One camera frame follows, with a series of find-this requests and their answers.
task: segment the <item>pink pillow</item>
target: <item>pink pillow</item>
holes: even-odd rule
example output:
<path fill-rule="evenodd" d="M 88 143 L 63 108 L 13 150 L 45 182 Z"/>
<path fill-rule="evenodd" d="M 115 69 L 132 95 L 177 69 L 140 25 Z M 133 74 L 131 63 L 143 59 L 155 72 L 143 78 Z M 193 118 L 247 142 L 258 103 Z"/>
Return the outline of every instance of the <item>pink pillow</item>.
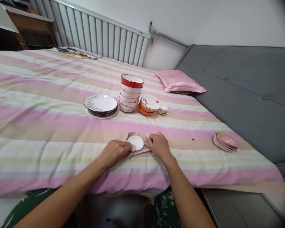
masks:
<path fill-rule="evenodd" d="M 191 91 L 202 93 L 207 91 L 180 70 L 159 71 L 155 75 L 158 76 L 164 84 L 165 92 Z"/>

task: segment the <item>hand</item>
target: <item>hand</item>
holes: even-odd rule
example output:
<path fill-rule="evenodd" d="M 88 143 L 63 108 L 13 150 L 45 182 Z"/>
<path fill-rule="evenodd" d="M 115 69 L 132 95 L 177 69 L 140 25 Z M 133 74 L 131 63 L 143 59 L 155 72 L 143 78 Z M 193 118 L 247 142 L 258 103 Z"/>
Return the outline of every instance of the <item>hand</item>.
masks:
<path fill-rule="evenodd" d="M 146 137 L 146 140 L 152 152 L 163 163 L 164 163 L 164 160 L 167 160 L 173 157 L 173 155 L 170 152 L 168 140 L 162 133 L 157 132 L 156 134 L 150 134 L 149 137 Z"/>
<path fill-rule="evenodd" d="M 112 140 L 105 146 L 96 161 L 105 169 L 109 169 L 124 159 L 133 148 L 131 143 Z"/>

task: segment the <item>pink cloth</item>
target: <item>pink cloth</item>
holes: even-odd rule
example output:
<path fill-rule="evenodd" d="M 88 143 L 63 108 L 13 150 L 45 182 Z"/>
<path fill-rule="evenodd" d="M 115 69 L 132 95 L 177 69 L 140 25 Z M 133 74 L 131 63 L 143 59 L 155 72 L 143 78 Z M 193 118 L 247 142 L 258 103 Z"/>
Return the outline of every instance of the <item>pink cloth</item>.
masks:
<path fill-rule="evenodd" d="M 145 139 L 145 137 L 149 137 L 150 134 L 129 132 L 123 137 L 123 139 L 121 141 L 128 142 L 128 138 L 130 138 L 131 136 L 134 136 L 134 135 L 142 138 L 143 147 L 141 150 L 135 151 L 136 146 L 132 144 L 133 149 L 131 150 L 131 153 L 129 154 L 128 158 L 131 158 L 131 157 L 152 157 L 152 156 L 154 156 L 154 153 L 151 151 L 151 149 L 148 145 L 148 142 Z"/>
<path fill-rule="evenodd" d="M 165 86 L 166 93 L 171 91 L 191 91 L 203 93 L 207 91 L 180 70 L 159 71 L 155 75 L 161 79 L 161 82 Z"/>

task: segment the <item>white wall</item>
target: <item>white wall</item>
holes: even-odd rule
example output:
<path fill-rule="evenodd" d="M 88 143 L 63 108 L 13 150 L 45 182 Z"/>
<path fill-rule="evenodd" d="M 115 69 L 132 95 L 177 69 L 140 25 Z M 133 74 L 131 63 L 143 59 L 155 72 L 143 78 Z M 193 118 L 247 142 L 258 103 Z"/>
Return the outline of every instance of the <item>white wall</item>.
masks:
<path fill-rule="evenodd" d="M 148 32 L 154 28 L 187 44 L 285 47 L 282 0 L 67 0 Z M 174 69 L 185 48 L 156 37 L 144 68 Z"/>

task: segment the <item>green floral pants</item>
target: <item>green floral pants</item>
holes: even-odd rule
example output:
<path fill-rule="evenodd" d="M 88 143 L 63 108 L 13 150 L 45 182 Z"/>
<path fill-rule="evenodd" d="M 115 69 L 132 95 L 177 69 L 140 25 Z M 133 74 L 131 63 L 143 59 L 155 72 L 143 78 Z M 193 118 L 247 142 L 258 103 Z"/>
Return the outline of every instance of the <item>green floral pants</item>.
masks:
<path fill-rule="evenodd" d="M 154 212 L 153 228 L 183 227 L 176 209 L 171 187 L 155 197 Z"/>
<path fill-rule="evenodd" d="M 2 228 L 12 228 L 43 200 L 53 194 L 56 189 L 39 189 L 23 195 L 20 202 L 14 207 L 4 221 Z M 155 197 L 154 201 L 154 223 L 153 228 L 178 228 L 183 227 L 178 215 L 171 187 Z M 71 215 L 64 228 L 77 227 L 74 214 Z"/>

